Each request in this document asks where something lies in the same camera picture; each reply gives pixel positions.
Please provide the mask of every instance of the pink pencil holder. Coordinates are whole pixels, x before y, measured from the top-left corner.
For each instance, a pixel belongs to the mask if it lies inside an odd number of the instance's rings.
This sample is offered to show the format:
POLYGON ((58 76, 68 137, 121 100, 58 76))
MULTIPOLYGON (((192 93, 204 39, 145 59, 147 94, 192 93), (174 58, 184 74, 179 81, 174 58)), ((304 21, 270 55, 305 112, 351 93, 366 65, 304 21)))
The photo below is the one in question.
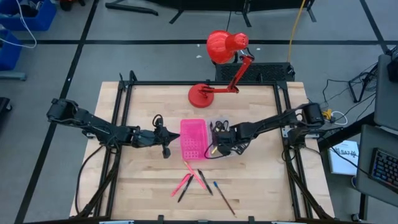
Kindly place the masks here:
POLYGON ((208 147, 207 128, 204 119, 183 119, 180 122, 180 143, 182 159, 206 159, 208 147))

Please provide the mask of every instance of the blue pen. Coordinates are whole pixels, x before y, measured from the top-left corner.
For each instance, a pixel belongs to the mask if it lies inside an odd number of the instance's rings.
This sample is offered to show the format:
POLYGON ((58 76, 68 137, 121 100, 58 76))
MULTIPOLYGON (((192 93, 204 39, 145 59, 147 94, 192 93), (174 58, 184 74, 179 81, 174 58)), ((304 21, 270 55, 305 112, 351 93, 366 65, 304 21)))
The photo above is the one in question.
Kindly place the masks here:
POLYGON ((222 196, 222 198, 224 199, 224 201, 227 204, 228 208, 231 210, 232 214, 234 214, 234 216, 236 217, 236 215, 234 213, 234 210, 231 208, 231 206, 229 205, 228 201, 225 199, 223 193, 221 192, 220 188, 217 185, 217 182, 214 181, 213 183, 214 183, 214 186, 216 186, 216 188, 217 188, 218 192, 220 193, 220 195, 222 196))

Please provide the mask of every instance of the lamp shade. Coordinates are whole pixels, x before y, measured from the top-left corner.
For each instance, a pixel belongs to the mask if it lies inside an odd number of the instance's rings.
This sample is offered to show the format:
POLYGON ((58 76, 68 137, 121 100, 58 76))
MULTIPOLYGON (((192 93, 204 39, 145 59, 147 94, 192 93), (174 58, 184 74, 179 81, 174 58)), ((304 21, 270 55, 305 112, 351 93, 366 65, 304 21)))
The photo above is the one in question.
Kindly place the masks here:
POLYGON ((246 34, 230 34, 223 30, 213 31, 207 39, 207 52, 216 63, 226 63, 237 50, 243 50, 248 46, 249 39, 246 34))

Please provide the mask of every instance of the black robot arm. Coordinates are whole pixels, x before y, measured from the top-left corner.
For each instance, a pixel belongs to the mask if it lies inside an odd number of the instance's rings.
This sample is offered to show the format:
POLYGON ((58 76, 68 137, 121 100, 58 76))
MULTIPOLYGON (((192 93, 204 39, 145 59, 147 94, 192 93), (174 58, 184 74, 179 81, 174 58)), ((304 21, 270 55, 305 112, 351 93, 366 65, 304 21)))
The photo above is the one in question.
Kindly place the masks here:
POLYGON ((304 144, 305 135, 319 129, 324 123, 319 104, 307 103, 255 123, 243 122, 226 130, 222 127, 222 122, 217 122, 211 129, 214 147, 217 147, 223 156, 228 156, 232 151, 242 154, 251 140, 256 139, 258 135, 286 126, 288 127, 284 129, 284 139, 288 141, 288 145, 300 147, 304 144), (297 119, 297 110, 302 110, 299 113, 301 120, 297 119))
POLYGON ((52 123, 81 128, 84 135, 95 135, 105 146, 115 147, 117 144, 139 148, 162 145, 165 159, 170 156, 168 145, 180 136, 163 126, 163 117, 159 114, 152 121, 154 131, 141 130, 139 126, 116 126, 79 108, 72 100, 53 99, 47 117, 52 123))

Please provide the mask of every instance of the wooden table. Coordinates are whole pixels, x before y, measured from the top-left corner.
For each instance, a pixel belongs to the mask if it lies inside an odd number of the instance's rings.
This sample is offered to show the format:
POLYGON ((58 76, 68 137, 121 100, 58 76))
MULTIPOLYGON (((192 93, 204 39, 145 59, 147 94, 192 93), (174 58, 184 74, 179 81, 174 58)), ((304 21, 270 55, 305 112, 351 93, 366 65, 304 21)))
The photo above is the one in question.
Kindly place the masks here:
MULTIPOLYGON (((117 82, 102 84, 96 116, 111 121, 117 86, 117 82)), ((288 83, 288 87, 293 108, 308 102, 303 83, 288 83)), ((205 109, 194 108, 188 102, 189 88, 133 86, 127 125, 153 130, 152 119, 160 113, 167 129, 179 133, 181 119, 226 116, 230 124, 236 124, 255 122, 277 114, 270 86, 239 86, 239 94, 218 94, 213 104, 205 109)), ((248 220, 248 216, 254 216, 257 221, 294 220, 286 165, 281 159, 281 139, 280 131, 276 129, 258 136, 241 156, 189 161, 194 169, 203 171, 214 196, 203 190, 194 179, 180 203, 177 199, 182 190, 175 197, 170 197, 188 173, 178 139, 170 144, 172 155, 168 159, 163 159, 161 146, 141 149, 123 147, 112 219, 156 220, 158 215, 164 215, 165 220, 248 220), (234 208, 237 218, 211 184, 214 180, 234 208)), ((316 140, 308 139, 307 146, 318 150, 316 140)), ((85 158, 97 147, 96 139, 88 140, 85 158)), ((301 153, 309 191, 325 211, 334 216, 320 156, 305 149, 301 153)), ((82 173, 80 209, 98 188, 103 158, 104 149, 89 160, 82 173)), ((301 216, 304 217, 302 196, 297 190, 301 216)), ((107 199, 108 193, 105 193, 102 214, 107 199)))

